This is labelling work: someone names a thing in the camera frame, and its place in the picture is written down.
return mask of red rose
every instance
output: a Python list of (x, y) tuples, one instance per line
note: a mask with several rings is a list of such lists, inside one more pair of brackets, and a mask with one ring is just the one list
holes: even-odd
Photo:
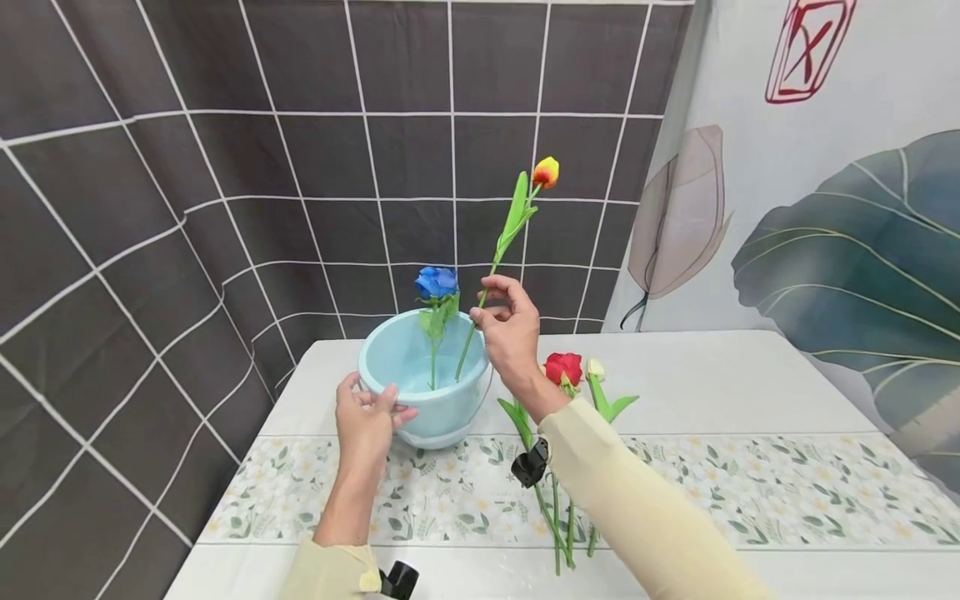
[(580, 385), (580, 378), (584, 375), (583, 370), (580, 369), (580, 363), (583, 359), (583, 356), (574, 354), (573, 352), (566, 354), (554, 352), (550, 354), (547, 356), (546, 365), (544, 365), (547, 379), (560, 385), (561, 375), (566, 373), (566, 378), (570, 380), (570, 385), (577, 387)]

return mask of gray grid curtain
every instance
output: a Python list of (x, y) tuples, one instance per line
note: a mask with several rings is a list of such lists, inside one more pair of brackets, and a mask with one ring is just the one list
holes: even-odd
[(159, 598), (305, 350), (489, 269), (600, 329), (692, 2), (8, 0), (0, 581)]

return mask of light blue bucket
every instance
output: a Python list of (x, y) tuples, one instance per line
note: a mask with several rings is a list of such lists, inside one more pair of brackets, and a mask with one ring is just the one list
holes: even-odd
[(437, 390), (430, 390), (430, 340), (420, 327), (419, 310), (392, 317), (374, 329), (360, 348), (358, 369), (364, 387), (379, 394), (395, 383), (400, 390), (397, 402), (419, 410), (397, 431), (408, 444), (432, 450), (458, 444), (469, 433), (490, 389), (490, 381), (484, 382), (486, 390), (480, 389), (490, 364), (480, 331), (470, 340), (460, 381), (454, 381), (472, 327), (473, 321), (460, 312), (446, 324), (437, 351)]

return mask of blue rose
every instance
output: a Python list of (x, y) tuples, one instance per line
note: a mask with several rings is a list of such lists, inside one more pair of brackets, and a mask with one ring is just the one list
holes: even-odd
[(457, 293), (457, 275), (445, 267), (423, 267), (417, 277), (417, 289), (420, 297), (430, 300)]

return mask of person's left hand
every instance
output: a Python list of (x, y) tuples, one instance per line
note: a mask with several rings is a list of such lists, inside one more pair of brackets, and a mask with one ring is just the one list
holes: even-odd
[(379, 480), (387, 468), (394, 430), (417, 415), (417, 409), (396, 404), (396, 385), (380, 396), (354, 391), (360, 373), (352, 372), (337, 387), (337, 437), (340, 473), (370, 474)]

